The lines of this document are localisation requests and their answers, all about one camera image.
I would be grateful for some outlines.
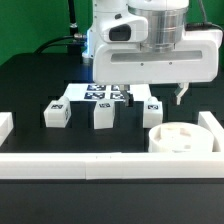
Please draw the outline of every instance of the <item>green background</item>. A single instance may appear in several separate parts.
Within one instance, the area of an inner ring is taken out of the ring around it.
[[[91,0],[75,0],[77,23],[86,32],[91,25]],[[204,0],[209,21],[224,24],[224,1]],[[201,22],[197,0],[191,0],[188,21]],[[33,52],[41,44],[69,34],[67,0],[0,0],[0,64],[18,53]],[[224,47],[220,49],[224,65]],[[65,49],[54,48],[61,52]]]

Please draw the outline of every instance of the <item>black tabletop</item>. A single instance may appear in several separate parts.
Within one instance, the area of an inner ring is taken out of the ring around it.
[[[164,122],[197,123],[199,111],[211,111],[224,120],[224,78],[220,71],[211,83],[191,84],[180,106],[171,103],[177,85],[152,85],[163,102]],[[144,152],[148,129],[142,128],[143,103],[131,108],[116,103],[113,129],[94,130],[95,102],[71,102],[72,117],[66,128],[46,128],[43,112],[59,99],[69,83],[91,83],[92,68],[79,56],[20,54],[0,67],[0,111],[12,112],[14,129],[1,152]]]
[[[91,67],[65,54],[22,54],[0,67],[0,111],[13,112],[15,128],[1,152],[143,152],[142,103],[116,105],[113,129],[93,129],[94,103],[71,103],[64,129],[46,128],[43,111],[69,83],[91,82]],[[163,102],[164,122],[197,123],[211,111],[223,125],[224,80],[191,84],[180,106],[170,103],[176,85],[151,86]],[[1,180],[2,223],[193,223],[224,222],[223,179]]]

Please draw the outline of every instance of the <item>white plastic cup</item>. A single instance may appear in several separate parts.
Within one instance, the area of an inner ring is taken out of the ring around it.
[[[171,122],[149,132],[149,152],[212,152],[214,136],[195,124]]]

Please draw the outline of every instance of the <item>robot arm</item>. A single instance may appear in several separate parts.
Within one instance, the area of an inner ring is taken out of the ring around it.
[[[222,32],[185,31],[188,5],[189,0],[93,0],[83,57],[93,59],[94,81],[121,86],[177,83],[177,102],[190,82],[212,81]]]

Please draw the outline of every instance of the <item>cable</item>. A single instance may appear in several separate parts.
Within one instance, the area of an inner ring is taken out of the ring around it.
[[[63,37],[55,38],[53,40],[50,40],[50,41],[42,44],[40,47],[37,48],[36,51],[34,51],[34,53],[36,53],[36,54],[41,53],[45,48],[47,48],[48,45],[58,42],[58,41],[61,41],[61,40],[68,40],[68,39],[74,39],[74,37],[73,36],[63,36]]]
[[[222,32],[224,32],[224,29],[221,26],[217,25],[217,24],[212,24],[212,27],[218,28],[219,30],[222,30]]]
[[[66,46],[66,47],[69,47],[69,46],[79,46],[79,47],[83,47],[85,44],[83,42],[75,42],[75,43],[62,43],[62,44],[50,44],[50,45],[47,45],[45,46],[44,48],[41,48],[41,50],[39,50],[38,52],[35,52],[37,54],[41,54],[44,50],[46,50],[47,48],[49,47],[60,47],[60,46]]]
[[[213,26],[212,23],[188,23],[186,24],[187,31],[194,31],[194,30],[206,30],[211,29]]]
[[[74,35],[75,33],[78,32],[74,0],[68,0],[68,9],[69,9],[69,18],[70,18],[70,34]]]
[[[199,8],[201,10],[202,17],[203,17],[203,22],[207,23],[208,17],[207,17],[206,11],[205,11],[204,3],[202,0],[198,0],[198,4],[199,4]]]

